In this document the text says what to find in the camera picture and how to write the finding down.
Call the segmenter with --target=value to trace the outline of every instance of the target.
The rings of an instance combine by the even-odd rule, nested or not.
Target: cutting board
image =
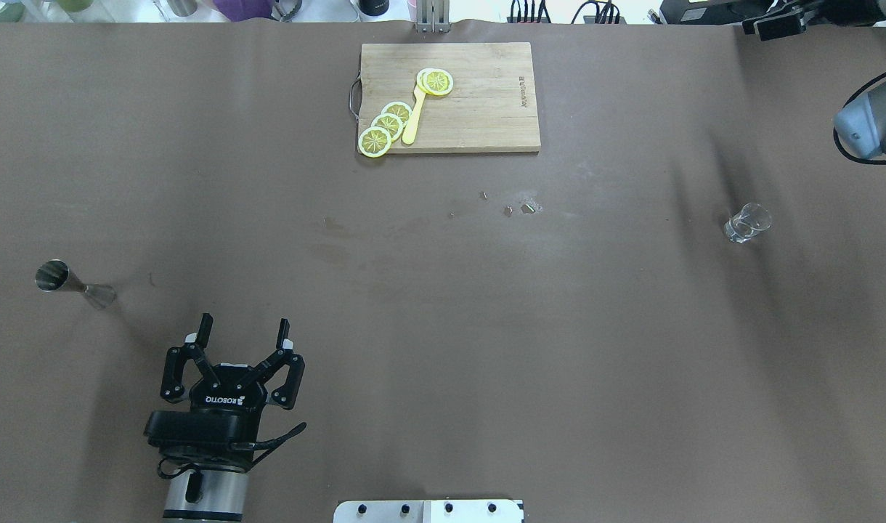
[[[427,95],[413,145],[399,139],[388,153],[540,151],[529,42],[363,44],[359,133],[388,102],[402,100],[413,106],[415,77],[426,67],[448,70],[452,92]]]

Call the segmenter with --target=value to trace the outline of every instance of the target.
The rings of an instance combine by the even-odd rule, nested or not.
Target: white logo
[[[208,397],[204,398],[204,403],[224,403],[228,405],[242,405],[243,400],[246,400],[245,395],[241,395],[241,397]]]

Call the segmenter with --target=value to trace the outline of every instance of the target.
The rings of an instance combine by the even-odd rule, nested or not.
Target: white bracket
[[[333,523],[524,523],[524,502],[359,500],[340,503]]]
[[[450,32],[450,0],[417,0],[418,33]]]

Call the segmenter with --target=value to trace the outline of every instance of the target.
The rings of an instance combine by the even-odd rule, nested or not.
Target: gray tabletop
[[[430,41],[532,42],[539,155],[357,155],[360,44]],[[0,27],[0,521],[160,519],[142,431],[208,311],[214,361],[283,315],[307,360],[248,521],[886,522],[886,168],[829,138],[882,70],[886,29]]]

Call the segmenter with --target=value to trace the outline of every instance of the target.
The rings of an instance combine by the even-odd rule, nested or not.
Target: jigger
[[[95,309],[103,309],[114,302],[117,292],[110,285],[89,285],[82,283],[74,271],[61,259],[50,259],[37,269],[37,287],[43,292],[81,292],[85,300]]]

